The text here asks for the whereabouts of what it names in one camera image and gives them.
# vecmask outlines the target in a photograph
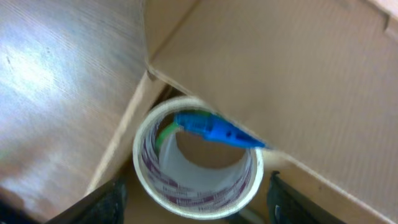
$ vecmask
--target roll of tape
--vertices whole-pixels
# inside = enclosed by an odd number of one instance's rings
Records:
[[[189,96],[156,106],[137,130],[132,149],[141,184],[157,203],[183,217],[211,220],[238,212],[260,186],[264,172],[261,149],[247,150],[240,161],[224,169],[198,167],[178,150],[170,152],[169,165],[161,164],[155,153],[159,124],[167,115],[182,110],[214,113],[204,102]]]

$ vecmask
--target blue object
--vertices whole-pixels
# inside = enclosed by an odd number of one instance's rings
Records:
[[[183,127],[185,131],[201,135],[207,141],[222,142],[245,149],[268,148],[267,144],[213,114],[181,112],[174,116],[174,122]]]

